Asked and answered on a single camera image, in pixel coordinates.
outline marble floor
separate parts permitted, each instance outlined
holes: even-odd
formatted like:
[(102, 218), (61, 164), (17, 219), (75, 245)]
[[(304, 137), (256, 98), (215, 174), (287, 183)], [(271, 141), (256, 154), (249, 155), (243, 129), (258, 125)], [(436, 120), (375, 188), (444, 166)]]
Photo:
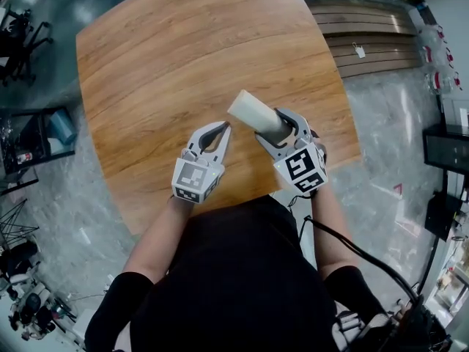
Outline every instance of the marble floor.
[[(35, 84), (0, 89), (3, 106), (65, 104), (79, 135), (76, 154), (37, 167), (38, 184), (25, 189), (21, 219), (38, 225), (39, 275), (70, 300), (76, 312), (96, 308), (105, 286), (116, 276), (133, 247), (132, 236), (112, 203), (84, 118), (78, 87), (75, 35), (122, 0), (10, 0), (13, 9), (31, 7), (37, 24), (52, 23), (55, 43), (40, 49), (32, 63)], [(426, 203), (441, 187), (442, 172), (424, 164), (421, 131), (439, 121), (435, 99), (424, 86), (422, 69), (401, 70), (344, 80), (363, 161), (330, 172), (355, 242), (384, 260), (411, 284), (423, 270), (432, 235), (423, 229)], [(394, 187), (402, 184), (402, 196)], [(287, 204), (292, 195), (276, 192)], [(0, 199), (1, 211), (12, 207)], [(310, 212), (299, 200), (298, 221)], [(311, 228), (302, 247), (314, 262)], [(402, 291), (368, 263), (361, 268), (385, 307)]]

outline white cylinder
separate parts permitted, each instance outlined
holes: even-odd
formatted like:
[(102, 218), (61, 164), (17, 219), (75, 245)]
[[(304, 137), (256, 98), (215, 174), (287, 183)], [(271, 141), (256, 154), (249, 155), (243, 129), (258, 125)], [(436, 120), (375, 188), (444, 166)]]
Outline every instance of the white cylinder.
[(228, 113), (275, 143), (287, 138), (292, 131), (274, 110), (246, 90), (241, 90)]

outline wood grain tabletop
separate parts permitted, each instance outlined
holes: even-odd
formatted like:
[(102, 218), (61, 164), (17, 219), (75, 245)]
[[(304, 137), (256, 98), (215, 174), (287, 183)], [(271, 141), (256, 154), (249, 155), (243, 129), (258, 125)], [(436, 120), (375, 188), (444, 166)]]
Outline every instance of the wood grain tabletop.
[(220, 185), (195, 212), (275, 191), (270, 156), (226, 111), (241, 89), (302, 114), (328, 168), (360, 158), (344, 87), (303, 0), (127, 0), (77, 36), (86, 118), (104, 177), (132, 233), (171, 195), (191, 134), (228, 120)]

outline black chair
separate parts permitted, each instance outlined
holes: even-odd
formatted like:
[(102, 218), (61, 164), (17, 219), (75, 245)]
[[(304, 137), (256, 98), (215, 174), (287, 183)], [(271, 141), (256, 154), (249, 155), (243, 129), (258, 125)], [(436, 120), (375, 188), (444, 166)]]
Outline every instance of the black chair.
[[(52, 43), (51, 37), (46, 37), (36, 41), (41, 28), (49, 27), (49, 23), (42, 22), (32, 35), (27, 44), (28, 33), (33, 30), (29, 25), (29, 13), (25, 12), (13, 20), (10, 25), (0, 32), (0, 57), (8, 57), (4, 67), (0, 67), (0, 79), (3, 85), (7, 86), (7, 79), (10, 77), (13, 81), (17, 79), (34, 82), (36, 75), (31, 73), (31, 55), (34, 49), (43, 43)], [(26, 67), (26, 74), (21, 71)]]

